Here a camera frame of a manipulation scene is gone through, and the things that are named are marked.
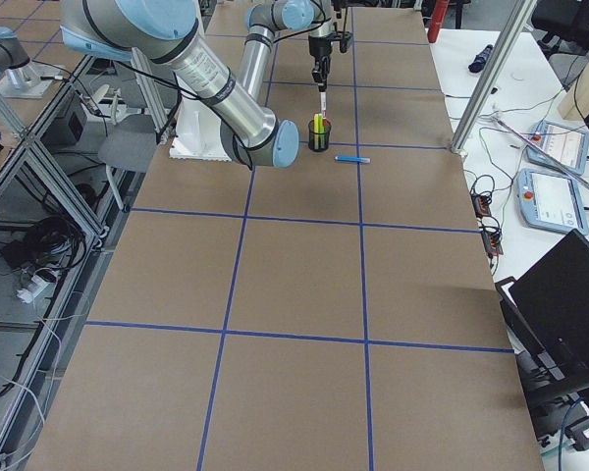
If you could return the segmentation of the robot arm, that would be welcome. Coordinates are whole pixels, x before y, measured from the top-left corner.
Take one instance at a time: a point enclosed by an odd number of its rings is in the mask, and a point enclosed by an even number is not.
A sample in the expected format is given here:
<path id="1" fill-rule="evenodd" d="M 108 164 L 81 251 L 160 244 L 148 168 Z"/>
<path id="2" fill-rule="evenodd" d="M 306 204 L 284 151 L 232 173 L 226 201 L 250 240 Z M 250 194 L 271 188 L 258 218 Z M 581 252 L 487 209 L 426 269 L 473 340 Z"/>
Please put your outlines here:
<path id="1" fill-rule="evenodd" d="M 192 1 L 64 1 L 61 31 L 71 49 L 97 58 L 127 62 L 134 50 L 165 66 L 221 121 L 220 138 L 227 155 L 253 169 L 286 168 L 299 149 L 296 124 L 280 120 L 256 98 L 280 31 L 307 34 L 314 59 L 312 75 L 327 87 L 332 45 L 347 51 L 351 32 L 332 21 L 346 9 L 344 1 L 274 1 L 250 8 L 245 17 L 241 65 L 225 65 L 199 34 L 200 13 Z"/>

